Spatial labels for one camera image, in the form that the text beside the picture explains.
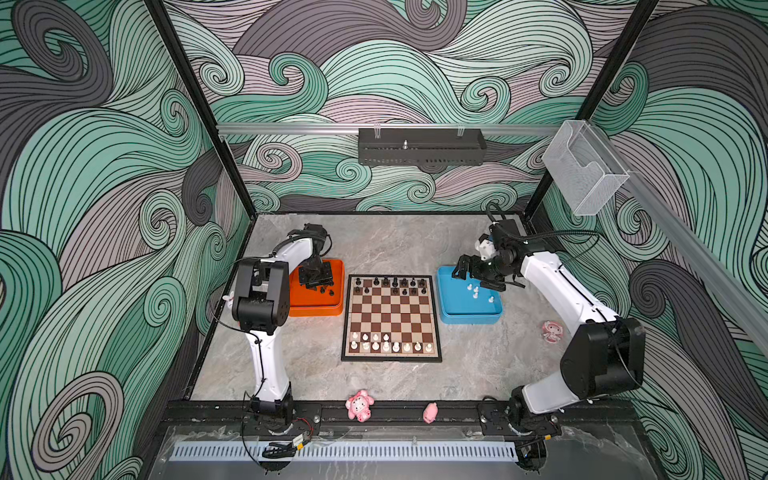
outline orange tray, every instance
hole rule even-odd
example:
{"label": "orange tray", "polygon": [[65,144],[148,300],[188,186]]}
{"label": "orange tray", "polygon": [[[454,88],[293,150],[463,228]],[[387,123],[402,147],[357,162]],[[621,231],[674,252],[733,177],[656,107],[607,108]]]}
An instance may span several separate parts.
{"label": "orange tray", "polygon": [[317,290],[310,290],[299,284],[299,269],[291,273],[291,316],[338,316],[344,312],[344,262],[337,259],[326,261],[331,263],[333,285],[326,286],[325,293],[320,293],[319,286]]}

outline vent grille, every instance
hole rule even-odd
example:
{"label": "vent grille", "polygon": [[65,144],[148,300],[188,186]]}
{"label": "vent grille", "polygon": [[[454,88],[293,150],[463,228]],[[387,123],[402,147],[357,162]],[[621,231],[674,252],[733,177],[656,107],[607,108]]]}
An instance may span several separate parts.
{"label": "vent grille", "polygon": [[[269,442],[246,442],[260,462],[274,462],[261,456]],[[178,442],[170,462],[248,461],[242,442]],[[486,441],[313,442],[286,458],[288,462],[516,462],[515,444]]]}

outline clear plastic box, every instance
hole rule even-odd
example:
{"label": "clear plastic box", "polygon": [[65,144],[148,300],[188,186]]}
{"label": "clear plastic box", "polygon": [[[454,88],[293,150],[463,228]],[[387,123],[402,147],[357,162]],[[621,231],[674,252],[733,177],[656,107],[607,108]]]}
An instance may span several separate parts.
{"label": "clear plastic box", "polygon": [[544,164],[574,215],[597,215],[629,174],[611,140],[584,120],[566,120]]}

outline gray marble surface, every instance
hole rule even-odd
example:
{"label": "gray marble surface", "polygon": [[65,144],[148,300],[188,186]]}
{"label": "gray marble surface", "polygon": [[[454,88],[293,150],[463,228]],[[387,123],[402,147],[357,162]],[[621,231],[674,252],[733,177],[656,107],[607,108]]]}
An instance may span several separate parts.
{"label": "gray marble surface", "polygon": [[[333,238],[328,258],[344,261],[347,274],[434,275],[473,254],[487,233],[482,215],[261,215],[246,255],[265,255],[286,233],[320,223]],[[502,293],[504,314],[493,325],[440,322],[441,363],[342,362],[344,315],[289,318],[283,326],[283,354],[301,400],[342,400],[367,389],[382,400],[467,400],[509,397],[516,386],[557,369],[567,340],[551,344],[541,324],[558,320],[532,285]],[[235,325],[225,309],[222,320]],[[197,379],[193,400],[239,400],[253,393],[255,375],[244,334],[217,328]]]}

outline blue tray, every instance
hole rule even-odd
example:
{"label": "blue tray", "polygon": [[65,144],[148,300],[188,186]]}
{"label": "blue tray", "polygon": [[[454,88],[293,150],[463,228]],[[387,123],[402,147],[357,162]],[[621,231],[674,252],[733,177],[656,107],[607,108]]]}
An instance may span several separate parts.
{"label": "blue tray", "polygon": [[478,297],[474,298],[474,291],[467,290],[467,285],[472,288],[480,286],[480,281],[469,278],[460,280],[451,277],[453,266],[441,266],[437,269],[437,289],[440,294],[440,318],[443,323],[458,324],[490,324],[498,322],[502,312],[502,298],[495,290],[480,288]]}

